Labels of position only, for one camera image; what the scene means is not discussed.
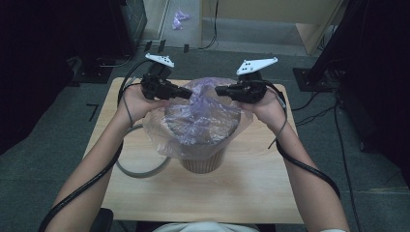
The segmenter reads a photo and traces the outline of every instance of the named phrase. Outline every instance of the gray carpet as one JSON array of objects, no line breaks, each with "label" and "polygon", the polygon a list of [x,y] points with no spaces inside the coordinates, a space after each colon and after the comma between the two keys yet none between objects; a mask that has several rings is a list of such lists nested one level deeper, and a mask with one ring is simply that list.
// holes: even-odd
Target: gray carpet
[{"label": "gray carpet", "polygon": [[[176,67],[171,78],[195,79],[206,76],[236,78],[244,59],[278,57],[278,63],[261,71],[262,76],[285,86],[291,107],[303,105],[311,93],[301,93],[292,68],[310,68],[313,57],[283,56],[166,48]],[[108,84],[81,84],[66,87],[44,114],[32,133],[0,157],[0,231],[36,231],[49,210],[58,189],[81,161],[88,139],[110,82],[125,76],[141,60],[142,52],[125,66],[116,68]],[[134,73],[141,76],[146,68]],[[100,107],[92,117],[93,106]],[[294,113],[298,122],[334,105],[335,95],[318,95],[305,109]],[[410,231],[410,192],[399,169],[380,154],[364,154],[360,139],[346,113],[338,109],[337,117],[344,141],[348,172],[353,186],[356,210],[362,231]],[[357,231],[349,196],[346,173],[335,126],[334,112],[298,127],[298,133],[318,166],[329,174],[341,190],[341,201],[353,231]],[[130,230],[134,222],[127,221]],[[278,225],[277,231],[306,231],[303,225]],[[114,223],[111,231],[123,231]]]}]

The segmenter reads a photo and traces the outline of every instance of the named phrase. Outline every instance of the table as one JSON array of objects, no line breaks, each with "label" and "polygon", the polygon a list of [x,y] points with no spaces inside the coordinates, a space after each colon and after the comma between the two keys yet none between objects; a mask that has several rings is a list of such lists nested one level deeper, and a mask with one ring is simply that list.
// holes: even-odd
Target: table
[{"label": "table", "polygon": [[[215,17],[217,0],[201,2],[201,18]],[[341,20],[346,4],[347,0],[223,0],[218,18],[296,23],[307,54],[312,54],[329,25]]]},{"label": "table", "polygon": [[[113,117],[123,79],[113,80],[85,154]],[[286,96],[284,87],[276,86]],[[295,129],[290,107],[288,115]],[[191,173],[177,159],[146,179],[129,177],[114,166],[102,206],[121,220],[303,223],[283,159],[276,146],[267,149],[273,139],[272,132],[253,117],[253,123],[226,148],[222,165],[211,173]],[[164,159],[144,130],[126,136],[119,158],[124,167],[135,172],[148,171]]]}]

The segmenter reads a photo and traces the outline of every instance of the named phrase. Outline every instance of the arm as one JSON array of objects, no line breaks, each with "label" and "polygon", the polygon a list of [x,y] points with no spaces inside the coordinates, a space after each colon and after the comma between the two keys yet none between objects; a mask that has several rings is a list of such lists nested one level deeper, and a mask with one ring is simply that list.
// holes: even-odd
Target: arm
[{"label": "arm", "polygon": [[[127,98],[133,123],[144,117],[150,110],[166,104],[166,101],[146,100],[139,85],[130,87],[125,93],[125,98]],[[60,189],[53,206],[106,167],[114,157],[130,124],[124,101],[121,101],[101,137]],[[89,231],[103,203],[111,171],[112,169],[58,213],[46,231]]]},{"label": "arm", "polygon": [[[264,99],[256,104],[242,103],[241,107],[254,112],[260,121],[265,123],[276,136],[279,136],[278,141],[289,156],[317,169],[289,123],[286,122],[282,132],[278,134],[285,121],[285,115],[272,92],[268,91]],[[298,210],[307,230],[342,229],[349,231],[346,216],[334,190],[326,182],[302,168],[287,160],[284,163]]]}]

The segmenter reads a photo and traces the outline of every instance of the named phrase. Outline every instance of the white shirt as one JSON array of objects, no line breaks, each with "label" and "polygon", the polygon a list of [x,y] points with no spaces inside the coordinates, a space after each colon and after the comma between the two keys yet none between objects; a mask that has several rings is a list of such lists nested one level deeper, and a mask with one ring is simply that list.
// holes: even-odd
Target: white shirt
[{"label": "white shirt", "polygon": [[[243,225],[217,223],[214,221],[192,223],[170,223],[161,226],[153,232],[259,232]],[[345,232],[339,229],[328,229],[321,232]]]}]

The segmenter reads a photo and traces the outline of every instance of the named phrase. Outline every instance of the purple object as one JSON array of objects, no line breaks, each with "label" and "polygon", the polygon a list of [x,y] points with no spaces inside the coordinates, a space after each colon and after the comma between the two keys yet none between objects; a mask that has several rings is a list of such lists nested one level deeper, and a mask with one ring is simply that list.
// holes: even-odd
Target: purple object
[{"label": "purple object", "polygon": [[181,30],[182,29],[182,24],[180,20],[178,20],[177,17],[174,17],[174,20],[172,21],[172,29],[174,30]]},{"label": "purple object", "polygon": [[216,77],[193,80],[184,86],[192,90],[189,100],[172,99],[168,107],[149,113],[143,128],[157,152],[183,160],[206,160],[247,128],[252,113],[215,91],[217,86],[233,83]]}]

